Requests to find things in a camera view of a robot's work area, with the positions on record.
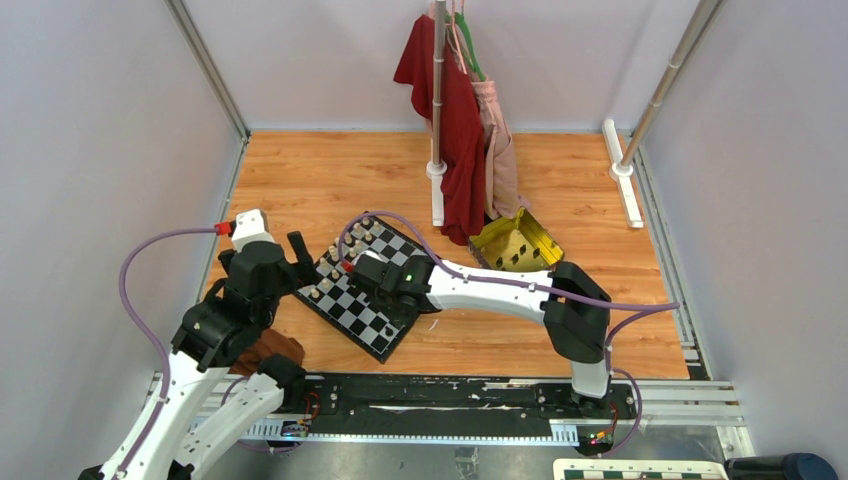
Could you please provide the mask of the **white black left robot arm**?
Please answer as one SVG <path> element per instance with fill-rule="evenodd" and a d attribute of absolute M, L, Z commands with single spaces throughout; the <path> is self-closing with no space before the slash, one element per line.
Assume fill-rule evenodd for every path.
<path fill-rule="evenodd" d="M 287 239 L 293 262 L 266 231 L 232 233 L 232 248 L 219 256 L 224 277 L 185 312 L 169 350 L 153 342 L 163 367 L 157 392 L 115 453 L 80 478 L 200 479 L 262 417 L 304 405 L 305 370 L 273 354 L 235 397 L 193 425 L 214 388 L 273 324 L 280 300 L 317 282 L 301 233 L 290 232 Z"/>

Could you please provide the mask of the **black white chessboard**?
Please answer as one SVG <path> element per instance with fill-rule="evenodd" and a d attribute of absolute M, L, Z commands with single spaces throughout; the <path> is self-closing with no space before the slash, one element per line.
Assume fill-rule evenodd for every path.
<path fill-rule="evenodd" d="M 377 219 L 385 229 L 380 235 L 381 256 L 385 261 L 402 265 L 411 256 L 426 254 L 419 242 L 383 219 Z M 389 359 L 417 319 L 415 315 L 393 315 L 384 311 L 349 282 L 347 290 L 334 289 L 329 297 L 325 296 L 319 300 L 302 295 L 301 289 L 294 293 L 298 300 L 380 363 Z M 382 334 L 386 324 L 393 326 L 394 336 L 387 337 Z"/>

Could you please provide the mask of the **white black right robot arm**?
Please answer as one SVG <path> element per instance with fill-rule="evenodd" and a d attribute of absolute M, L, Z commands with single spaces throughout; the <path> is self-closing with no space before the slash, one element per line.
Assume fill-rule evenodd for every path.
<path fill-rule="evenodd" d="M 571 403 L 596 417 L 611 403 L 606 354 L 609 295 L 572 262 L 510 272 L 462 266 L 427 255 L 397 265 L 373 253 L 347 269 L 353 287 L 393 313 L 412 316 L 471 309 L 523 318 L 545 328 L 571 366 Z"/>

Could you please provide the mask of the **yellow metal tin tray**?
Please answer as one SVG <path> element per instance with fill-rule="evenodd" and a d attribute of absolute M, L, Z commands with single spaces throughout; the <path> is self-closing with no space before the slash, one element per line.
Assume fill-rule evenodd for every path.
<path fill-rule="evenodd" d="M 481 268 L 510 272 L 550 270 L 565 258 L 559 243 L 525 207 L 512 218 L 487 223 L 469 238 L 468 250 Z"/>

